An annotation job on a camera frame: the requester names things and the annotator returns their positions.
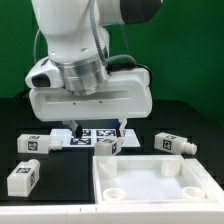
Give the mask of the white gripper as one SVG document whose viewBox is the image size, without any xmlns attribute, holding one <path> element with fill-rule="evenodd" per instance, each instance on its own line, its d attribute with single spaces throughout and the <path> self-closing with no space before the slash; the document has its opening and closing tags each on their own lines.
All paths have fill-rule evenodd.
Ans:
<svg viewBox="0 0 224 224">
<path fill-rule="evenodd" d="M 76 96 L 63 88 L 37 88 L 30 91 L 30 101 L 38 119 L 64 121 L 76 138 L 82 137 L 83 129 L 75 121 L 99 119 L 118 119 L 118 134 L 124 137 L 128 118 L 151 113 L 149 83 L 148 71 L 136 68 L 113 72 L 91 95 Z"/>
</svg>

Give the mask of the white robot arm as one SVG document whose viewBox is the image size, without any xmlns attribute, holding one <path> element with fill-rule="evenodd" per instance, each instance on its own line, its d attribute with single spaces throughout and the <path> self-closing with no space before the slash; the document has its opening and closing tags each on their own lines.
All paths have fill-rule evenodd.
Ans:
<svg viewBox="0 0 224 224">
<path fill-rule="evenodd" d="M 107 25 L 150 21 L 163 0 L 31 0 L 48 56 L 26 77 L 42 121 L 80 136 L 79 120 L 143 118 L 152 110 L 148 69 L 127 54 L 109 55 Z"/>
</svg>

